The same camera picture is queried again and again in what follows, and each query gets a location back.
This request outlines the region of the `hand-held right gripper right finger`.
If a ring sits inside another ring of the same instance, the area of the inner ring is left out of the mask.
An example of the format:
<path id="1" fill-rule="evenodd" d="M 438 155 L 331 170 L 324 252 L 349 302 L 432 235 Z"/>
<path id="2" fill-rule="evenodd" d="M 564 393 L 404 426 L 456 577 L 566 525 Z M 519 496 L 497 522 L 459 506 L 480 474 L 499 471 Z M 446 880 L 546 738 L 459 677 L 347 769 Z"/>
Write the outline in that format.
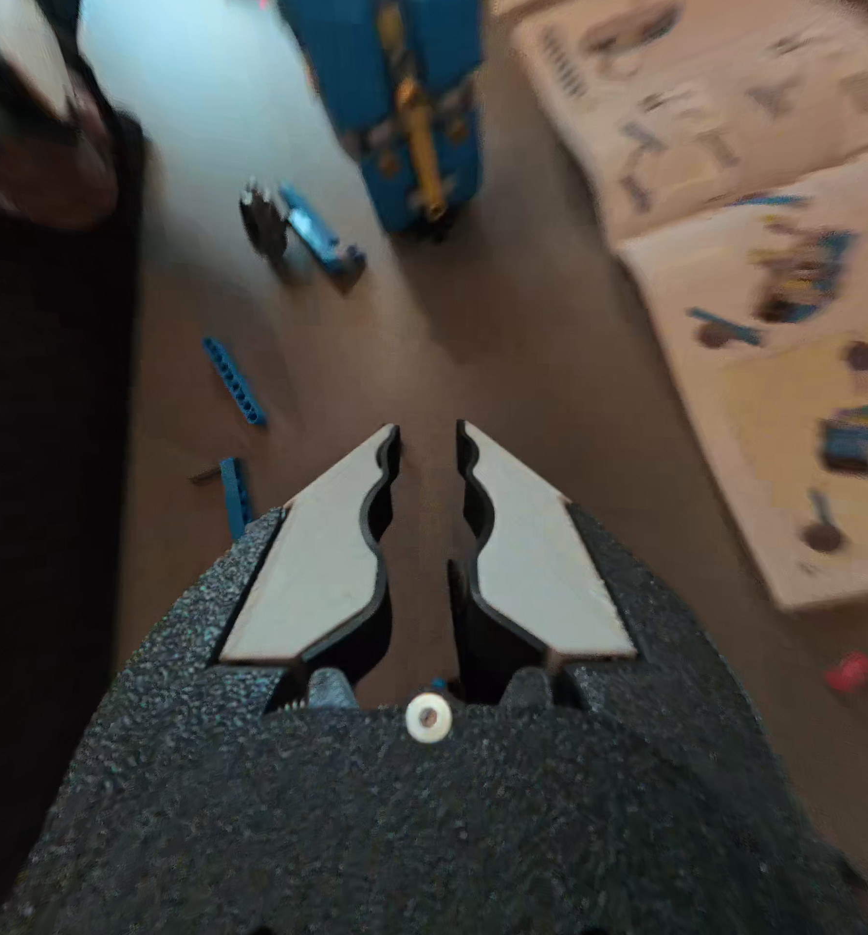
<path id="1" fill-rule="evenodd" d="M 474 538 L 469 596 L 483 637 L 530 666 L 638 659 L 571 514 L 573 502 L 479 427 L 456 423 L 463 519 Z"/>

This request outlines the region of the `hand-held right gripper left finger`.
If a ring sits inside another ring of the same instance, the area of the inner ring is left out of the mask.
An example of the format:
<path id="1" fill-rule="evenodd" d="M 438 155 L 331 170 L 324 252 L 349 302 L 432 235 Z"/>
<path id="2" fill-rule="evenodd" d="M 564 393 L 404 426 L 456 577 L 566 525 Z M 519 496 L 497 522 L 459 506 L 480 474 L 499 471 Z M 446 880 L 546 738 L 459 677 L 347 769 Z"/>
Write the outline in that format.
<path id="1" fill-rule="evenodd" d="M 386 424 L 285 504 L 219 654 L 307 664 L 381 608 L 387 574 L 370 511 L 390 499 L 400 429 Z"/>

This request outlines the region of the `blue perforated beam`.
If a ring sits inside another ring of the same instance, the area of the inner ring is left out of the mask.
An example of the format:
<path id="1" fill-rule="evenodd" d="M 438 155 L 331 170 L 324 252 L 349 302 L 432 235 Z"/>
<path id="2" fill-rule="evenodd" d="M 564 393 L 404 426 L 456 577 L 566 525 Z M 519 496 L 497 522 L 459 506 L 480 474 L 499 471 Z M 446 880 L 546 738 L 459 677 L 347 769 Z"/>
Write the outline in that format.
<path id="1" fill-rule="evenodd" d="M 350 255 L 341 248 L 338 234 L 293 186 L 282 183 L 278 194 L 286 205 L 287 223 L 311 251 L 323 270 L 342 276 L 349 269 Z"/>
<path id="2" fill-rule="evenodd" d="M 267 423 L 266 414 L 227 347 L 209 336 L 203 337 L 202 346 L 243 419 L 251 426 L 264 427 Z"/>
<path id="3" fill-rule="evenodd" d="M 219 474 L 230 537 L 233 542 L 238 542 L 254 519 L 241 461 L 235 457 L 223 459 L 219 462 Z"/>

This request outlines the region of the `grey desk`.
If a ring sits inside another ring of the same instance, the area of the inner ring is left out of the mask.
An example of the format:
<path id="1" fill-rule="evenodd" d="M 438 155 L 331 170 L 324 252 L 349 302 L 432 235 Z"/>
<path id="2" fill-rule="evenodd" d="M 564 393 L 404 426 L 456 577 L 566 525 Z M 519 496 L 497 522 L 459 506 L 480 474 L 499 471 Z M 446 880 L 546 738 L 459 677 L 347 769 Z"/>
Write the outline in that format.
<path id="1" fill-rule="evenodd" d="M 447 562 L 462 518 L 454 426 L 470 420 L 596 516 L 697 615 L 738 672 L 818 832 L 868 874 L 868 604 L 777 612 L 718 495 L 647 314 L 612 263 L 580 173 L 504 37 L 480 73 L 485 175 L 442 241 L 381 232 L 286 25 L 259 2 L 82 2 L 80 47 L 148 140 L 113 669 L 230 545 L 221 487 L 242 459 L 260 516 L 381 425 L 401 428 L 382 541 L 393 637 L 362 682 L 396 702 L 455 669 Z M 367 257 L 331 276 L 292 228 L 280 263 L 240 215 L 250 180 L 293 186 Z M 249 425 L 202 346 L 227 347 Z"/>

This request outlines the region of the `person's left hand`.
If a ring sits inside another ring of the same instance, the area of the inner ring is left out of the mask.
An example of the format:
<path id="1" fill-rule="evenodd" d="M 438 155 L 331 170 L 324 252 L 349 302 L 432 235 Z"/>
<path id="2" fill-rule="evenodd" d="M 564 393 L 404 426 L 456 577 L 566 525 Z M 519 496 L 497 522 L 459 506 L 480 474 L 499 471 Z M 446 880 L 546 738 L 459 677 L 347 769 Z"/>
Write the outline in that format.
<path id="1" fill-rule="evenodd" d="M 67 141 L 0 133 L 0 213 L 45 228 L 89 231 L 115 213 L 115 146 L 99 111 L 77 110 Z"/>

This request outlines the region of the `black perforated chair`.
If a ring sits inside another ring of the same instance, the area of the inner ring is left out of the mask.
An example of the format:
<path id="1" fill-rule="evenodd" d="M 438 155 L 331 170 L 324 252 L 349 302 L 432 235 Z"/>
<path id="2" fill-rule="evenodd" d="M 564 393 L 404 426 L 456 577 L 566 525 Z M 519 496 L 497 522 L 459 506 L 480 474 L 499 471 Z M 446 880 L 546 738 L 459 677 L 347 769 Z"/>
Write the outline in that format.
<path id="1" fill-rule="evenodd" d="M 113 216 L 0 223 L 0 905 L 111 668 L 145 146 L 109 125 Z"/>

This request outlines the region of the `small red pin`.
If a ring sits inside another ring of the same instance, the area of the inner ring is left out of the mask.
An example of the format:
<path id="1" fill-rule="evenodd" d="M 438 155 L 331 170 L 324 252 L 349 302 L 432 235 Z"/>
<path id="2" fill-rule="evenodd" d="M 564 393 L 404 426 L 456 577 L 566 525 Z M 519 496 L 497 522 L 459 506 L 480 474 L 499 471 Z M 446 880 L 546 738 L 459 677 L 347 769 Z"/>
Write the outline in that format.
<path id="1" fill-rule="evenodd" d="M 868 686 L 868 655 L 861 651 L 846 654 L 825 671 L 825 684 L 842 695 L 853 695 Z"/>

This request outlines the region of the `blue yellow toy vehicle model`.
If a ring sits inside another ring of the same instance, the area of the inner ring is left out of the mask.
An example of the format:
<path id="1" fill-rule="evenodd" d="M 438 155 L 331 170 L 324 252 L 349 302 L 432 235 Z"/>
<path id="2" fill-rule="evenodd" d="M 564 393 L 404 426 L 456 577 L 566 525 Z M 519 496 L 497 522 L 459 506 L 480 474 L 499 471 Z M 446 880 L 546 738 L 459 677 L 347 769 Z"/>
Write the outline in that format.
<path id="1" fill-rule="evenodd" d="M 441 236 L 479 191 L 476 1 L 281 1 L 382 228 Z"/>

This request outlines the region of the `open instruction booklet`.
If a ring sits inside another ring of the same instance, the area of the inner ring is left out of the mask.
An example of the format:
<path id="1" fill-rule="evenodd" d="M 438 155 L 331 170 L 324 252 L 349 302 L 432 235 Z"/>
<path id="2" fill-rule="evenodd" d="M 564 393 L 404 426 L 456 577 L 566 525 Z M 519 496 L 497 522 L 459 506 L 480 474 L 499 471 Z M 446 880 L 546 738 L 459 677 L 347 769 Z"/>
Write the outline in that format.
<path id="1" fill-rule="evenodd" d="M 776 606 L 868 598 L 868 2 L 501 16 Z"/>

